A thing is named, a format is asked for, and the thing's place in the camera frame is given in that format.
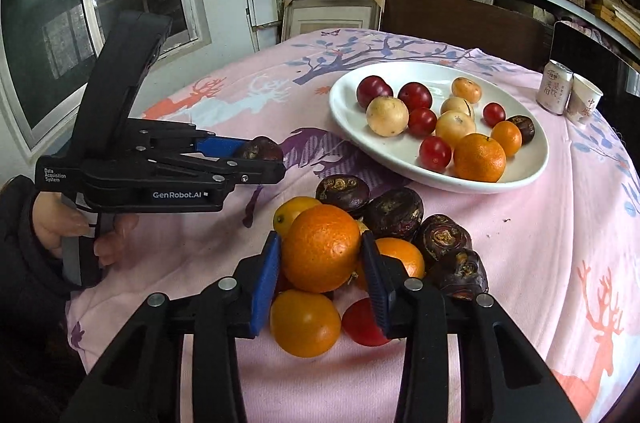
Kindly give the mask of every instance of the brown wooden panel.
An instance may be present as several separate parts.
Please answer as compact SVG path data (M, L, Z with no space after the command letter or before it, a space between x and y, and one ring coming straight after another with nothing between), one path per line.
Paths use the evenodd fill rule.
M532 70L548 62L553 35L536 19L473 0L386 0L382 30L480 48Z

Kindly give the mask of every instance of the orange deer print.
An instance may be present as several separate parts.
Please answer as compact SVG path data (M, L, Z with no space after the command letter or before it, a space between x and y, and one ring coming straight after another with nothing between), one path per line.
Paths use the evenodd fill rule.
M620 328L620 320L622 319L622 311L618 307L618 294L616 293L615 305L611 307L611 301L613 298L613 288L611 282L611 270L607 268L607 276L600 278L600 285L602 286L602 294L600 288L598 288L598 319L594 320L593 315L589 309L589 299L587 296L587 275L591 271L590 267L587 267L582 261L582 271L577 268L578 277L582 283L582 297L584 298L584 304L587 308L587 320L591 324L591 327L596 331L602 332L602 334L594 337L594 340L598 342L598 350L596 352L591 372L587 379L581 379L576 376L564 376L556 371L553 371L556 379L562 385L562 388L569 396L569 399L574 404L575 409L584 421L591 409L593 408L598 392L600 391L600 380L602 379L603 371L607 371L607 374L611 376L613 374L613 335L619 335L624 329ZM607 321L604 321L604 315L607 313Z
M142 115L144 119L159 119L168 114L178 112L182 108L189 108L203 98L212 98L222 89L226 78L203 78L191 86L189 96L178 101L164 98L155 105L149 107Z

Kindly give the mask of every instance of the dark brown water chestnut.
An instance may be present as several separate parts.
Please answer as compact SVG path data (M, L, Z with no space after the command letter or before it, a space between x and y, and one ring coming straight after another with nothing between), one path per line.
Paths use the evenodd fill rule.
M427 273L427 280L444 294L463 300L489 290L480 256L468 249L444 254Z
M373 199L364 210L363 223L376 239L396 237L410 241L420 226L424 207L410 188L394 188Z
M533 136L536 135L536 127L529 116L511 116L507 121L511 121L522 134L522 144L531 143Z
M369 202L369 187L356 176L337 174L320 181L316 188L316 199L322 204L337 206L352 216L358 215Z
M234 158L261 159L264 161L284 161L282 148L267 136L258 136L239 146L233 154Z
M471 250L471 236L466 229L442 213L427 217L414 236L414 244L424 257L427 270L447 253L454 255Z

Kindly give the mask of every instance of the pink tablecloth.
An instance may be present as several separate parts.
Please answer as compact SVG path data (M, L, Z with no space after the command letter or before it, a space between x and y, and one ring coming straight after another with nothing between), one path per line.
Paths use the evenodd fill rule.
M408 183L374 163L341 138L327 98L347 70L380 60L447 64L504 88L543 125L546 171L521 190L473 196ZM640 362L639 180L602 117L578 131L537 106L539 83L539 73L479 50L337 30L294 38L161 101L146 117L282 143L287 176L264 189L239 186L221 213L143 215L124 260L71 302L70 343L90 369L148 294L193 295L229 275L239 259L260 251L280 204L312 194L324 176L352 172L374 194L408 184L422 196L426 215L445 213L468 229L492 294L556 371L583 419L599 421ZM344 312L360 296L345 287L335 303ZM403 342L370 349L341 336L325 355L303 360L281 351L268 330L239 341L249 421L390 422L403 353ZM185 364L184 377L189 373ZM455 422L459 382L451 383ZM184 421L191 420L189 400L185 388Z

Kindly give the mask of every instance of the window frame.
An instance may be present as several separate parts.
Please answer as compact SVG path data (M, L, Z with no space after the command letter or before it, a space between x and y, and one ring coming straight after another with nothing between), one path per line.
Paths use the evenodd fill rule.
M173 38L174 40L182 41L182 43L169 47L163 52L158 60L159 65L164 65L210 42L206 18L204 17L203 1L180 0L180 2L182 3L187 31L168 38L168 42ZM96 9L93 0L81 0L81 5L89 38L94 48L95 56L98 57L104 45L104 40L98 27ZM78 113L78 107L82 100L82 95L84 95L86 84L71 93L40 120L37 125L31 128L20 105L6 59L1 18L0 16L0 94L2 95L2 112L9 127L14 131L14 139L22 149L23 154L28 160L32 160L43 153L48 144L57 135L70 127L70 123L73 122Z

